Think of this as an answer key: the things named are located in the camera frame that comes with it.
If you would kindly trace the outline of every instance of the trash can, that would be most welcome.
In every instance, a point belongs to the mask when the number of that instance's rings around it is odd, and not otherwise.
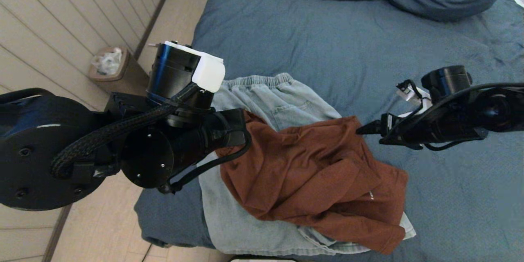
[[[103,48],[97,53],[95,58],[101,58],[107,53],[114,53],[116,49],[116,47]],[[92,62],[89,68],[89,79],[109,93],[122,92],[146,96],[149,77],[131,56],[129,50],[120,47],[119,49],[122,51],[122,56],[116,72],[111,74],[101,72]]]

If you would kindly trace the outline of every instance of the braided cable sleeve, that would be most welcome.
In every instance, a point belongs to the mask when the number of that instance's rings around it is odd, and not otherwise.
[[[139,130],[153,122],[165,118],[176,111],[179,103],[185,102],[199,89],[200,88],[196,84],[191,83],[172,97],[172,101],[174,102],[173,105],[160,105],[145,113],[103,126],[102,128],[94,130],[84,137],[81,137],[55,156],[51,163],[51,175],[59,179],[70,178],[72,174],[73,160],[75,158],[89,154],[99,147],[113,141],[117,137]]]

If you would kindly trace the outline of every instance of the wooden floor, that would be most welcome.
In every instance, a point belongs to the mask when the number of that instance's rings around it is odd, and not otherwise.
[[[191,44],[193,30],[207,0],[166,0],[148,43],[178,40]],[[156,48],[146,47],[139,63],[146,69]],[[141,262],[149,243],[140,238],[133,211],[141,188],[120,173],[107,178],[84,200],[77,202],[60,236],[54,262]],[[226,262],[230,256],[206,248],[152,247],[146,262]]]

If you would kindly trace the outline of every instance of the screw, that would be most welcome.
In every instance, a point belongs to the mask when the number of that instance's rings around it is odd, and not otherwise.
[[[18,154],[20,156],[28,156],[28,155],[31,154],[31,149],[27,148],[27,147],[24,147],[24,148],[22,148],[21,150],[18,151]]]
[[[15,196],[17,199],[21,199],[22,197],[25,197],[29,191],[26,188],[21,188],[16,191]]]

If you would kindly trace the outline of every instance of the bed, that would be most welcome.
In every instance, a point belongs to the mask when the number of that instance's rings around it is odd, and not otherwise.
[[[453,23],[423,19],[387,1],[208,0],[193,47],[219,56],[226,79],[288,72],[343,116],[363,123],[403,113],[395,85],[464,65],[474,84],[524,81],[524,9],[496,0]],[[409,174],[405,211],[417,231],[392,255],[294,257],[318,262],[516,262],[524,247],[523,133],[433,152],[366,142]],[[135,210],[156,243],[213,247],[198,180],[176,195],[144,190]]]

